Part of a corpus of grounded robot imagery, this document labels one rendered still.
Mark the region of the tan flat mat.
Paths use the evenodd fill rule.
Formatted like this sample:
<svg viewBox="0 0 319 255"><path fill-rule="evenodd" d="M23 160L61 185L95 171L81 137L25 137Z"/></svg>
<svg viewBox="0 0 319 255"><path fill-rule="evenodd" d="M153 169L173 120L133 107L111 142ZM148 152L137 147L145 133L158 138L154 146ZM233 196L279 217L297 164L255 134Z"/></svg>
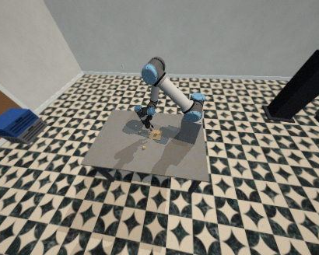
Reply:
<svg viewBox="0 0 319 255"><path fill-rule="evenodd" d="M157 133L157 136L154 135L155 133ZM150 131L149 139L160 140L161 134L162 134L162 131L158 131L158 130Z"/></svg>

